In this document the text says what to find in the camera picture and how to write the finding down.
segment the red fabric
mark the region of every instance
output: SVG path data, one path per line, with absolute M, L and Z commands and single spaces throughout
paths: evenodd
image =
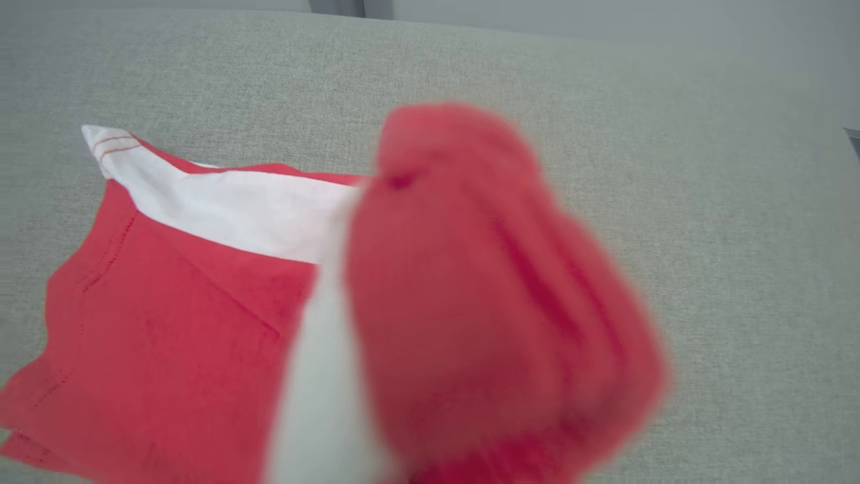
M 257 482 L 313 272 L 155 222 L 108 181 L 48 282 L 44 354 L 0 393 L 0 425 L 16 429 L 2 452 L 104 483 Z
M 412 481 L 568 482 L 651 413 L 646 314 L 519 136 L 458 105 L 386 122 L 347 280 L 382 433 Z

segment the gray textile cover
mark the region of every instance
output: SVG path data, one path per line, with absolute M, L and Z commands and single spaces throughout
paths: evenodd
M 860 481 L 860 163 L 803 93 L 701 59 L 415 23 L 214 10 L 6 22 L 3 380 L 43 348 L 46 279 L 100 201 L 79 125 L 199 162 L 367 173 L 390 109 L 460 99 L 521 126 L 672 352 L 671 399 L 594 481 Z M 2 482 L 63 479 L 0 463 Z

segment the gray background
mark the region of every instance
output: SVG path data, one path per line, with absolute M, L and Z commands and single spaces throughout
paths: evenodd
M 649 301 L 672 397 L 594 481 L 860 481 L 860 163 L 816 96 L 699 56 L 472 28 L 66 10 L 2 33 L 0 375 L 103 181 L 83 123 L 184 158 L 367 173 L 404 102 L 495 109 Z M 45 477 L 0 462 L 1 482 Z

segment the red and white garment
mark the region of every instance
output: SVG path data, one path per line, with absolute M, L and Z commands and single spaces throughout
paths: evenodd
M 563 483 L 659 399 L 636 298 L 492 115 L 396 110 L 365 181 L 83 133 L 106 193 L 0 393 L 6 456 L 106 483 Z

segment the white fabric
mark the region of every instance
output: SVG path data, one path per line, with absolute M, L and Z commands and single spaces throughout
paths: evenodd
M 329 230 L 282 385 L 267 483 L 378 484 L 396 472 L 373 424 L 342 277 L 358 196 L 345 202 Z
M 315 263 L 335 207 L 354 187 L 259 171 L 189 174 L 127 131 L 84 125 L 105 178 L 153 220 L 243 251 Z

